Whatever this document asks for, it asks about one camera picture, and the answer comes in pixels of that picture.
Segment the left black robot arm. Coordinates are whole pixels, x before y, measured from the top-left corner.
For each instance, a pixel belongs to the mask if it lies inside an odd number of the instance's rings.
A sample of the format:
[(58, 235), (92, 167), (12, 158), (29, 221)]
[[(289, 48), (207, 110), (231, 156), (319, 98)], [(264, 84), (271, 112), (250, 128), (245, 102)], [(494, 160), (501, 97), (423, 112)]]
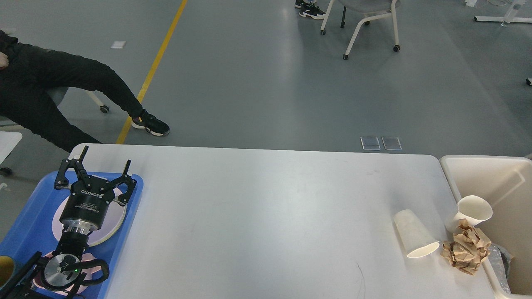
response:
[(14, 263), (2, 299), (102, 299), (143, 183), (124, 171), (88, 172), (65, 159), (37, 186), (1, 243)]

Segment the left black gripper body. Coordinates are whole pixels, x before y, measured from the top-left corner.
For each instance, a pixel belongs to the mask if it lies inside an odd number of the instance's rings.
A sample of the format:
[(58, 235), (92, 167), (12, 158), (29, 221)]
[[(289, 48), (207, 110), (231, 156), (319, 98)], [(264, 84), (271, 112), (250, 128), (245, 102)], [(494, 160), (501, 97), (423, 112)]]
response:
[(64, 231), (97, 231), (104, 225), (110, 204), (115, 201), (114, 189), (121, 178), (109, 180), (95, 175), (78, 174), (70, 184), (64, 174), (58, 175), (58, 189), (68, 189), (69, 198), (59, 221)]

